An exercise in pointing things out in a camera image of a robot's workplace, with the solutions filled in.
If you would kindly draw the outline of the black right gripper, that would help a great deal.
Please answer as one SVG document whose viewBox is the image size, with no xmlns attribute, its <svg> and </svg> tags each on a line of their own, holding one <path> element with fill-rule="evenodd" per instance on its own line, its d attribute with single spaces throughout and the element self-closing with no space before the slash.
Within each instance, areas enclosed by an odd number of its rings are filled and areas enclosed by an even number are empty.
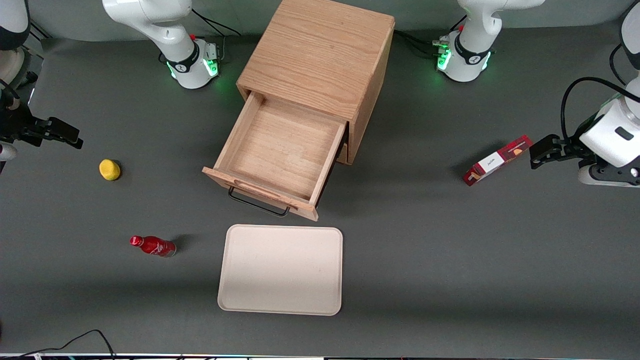
<svg viewBox="0 0 640 360">
<path fill-rule="evenodd" d="M 22 101 L 13 97 L 2 97 L 0 105 L 0 140 L 9 144 L 14 141 L 23 141 L 39 147 L 42 141 L 58 141 L 80 150 L 83 140 L 80 139 L 80 130 L 60 120 L 57 117 L 48 117 L 46 129 L 39 126 L 37 117 L 32 115 L 29 107 Z"/>
</svg>

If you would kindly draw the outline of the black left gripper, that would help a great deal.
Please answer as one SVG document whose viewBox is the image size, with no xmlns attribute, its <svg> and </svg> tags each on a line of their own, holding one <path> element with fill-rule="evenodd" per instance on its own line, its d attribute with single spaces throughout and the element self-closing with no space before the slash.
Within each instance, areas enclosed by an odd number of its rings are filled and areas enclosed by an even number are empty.
<svg viewBox="0 0 640 360">
<path fill-rule="evenodd" d="M 560 137 L 549 134 L 530 146 L 530 168 L 539 169 L 550 162 L 563 162 L 579 159 L 579 166 L 594 166 L 597 156 L 579 138 L 583 131 L 576 131 L 572 136 Z"/>
</svg>

